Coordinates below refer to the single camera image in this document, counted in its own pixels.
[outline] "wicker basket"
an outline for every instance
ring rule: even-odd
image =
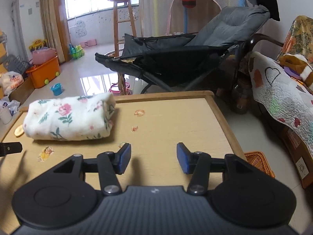
[[[245,153],[245,156],[248,160],[248,163],[258,168],[259,170],[262,170],[264,173],[271,176],[272,178],[275,178],[275,174],[271,170],[270,165],[262,152],[260,151],[247,152]]]

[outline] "orange toy bin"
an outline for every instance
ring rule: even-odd
[[[60,75],[58,57],[56,56],[42,65],[34,65],[26,73],[30,76],[34,88],[41,88]]]

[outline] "floor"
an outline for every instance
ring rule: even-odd
[[[94,54],[96,52],[105,54],[113,49],[113,45],[97,45],[87,48],[84,57],[63,64],[60,76],[47,86],[36,89],[23,106],[38,99],[53,98],[50,87],[56,83],[61,83],[64,89],[60,98],[108,92],[110,86],[118,81],[117,73],[96,62]],[[139,94],[146,85],[142,80],[132,76],[126,76],[126,81],[134,94]],[[148,92],[161,91],[162,89],[158,87],[151,87],[148,90]],[[302,233],[313,221],[313,187],[303,190],[287,150],[261,116],[256,103],[253,103],[247,114],[237,115],[220,99],[216,99],[216,102],[244,152],[262,151],[274,171],[276,179],[291,188],[296,195],[297,207],[290,225],[297,232]],[[9,124],[0,125],[0,135],[6,131],[8,126]]]

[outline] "blue bucket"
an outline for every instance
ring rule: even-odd
[[[60,83],[55,84],[50,89],[55,96],[59,96],[62,93],[62,85]]]

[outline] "banana slice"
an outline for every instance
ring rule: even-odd
[[[18,126],[15,131],[14,131],[14,135],[15,137],[20,137],[24,134],[24,130],[23,130],[23,125]]]

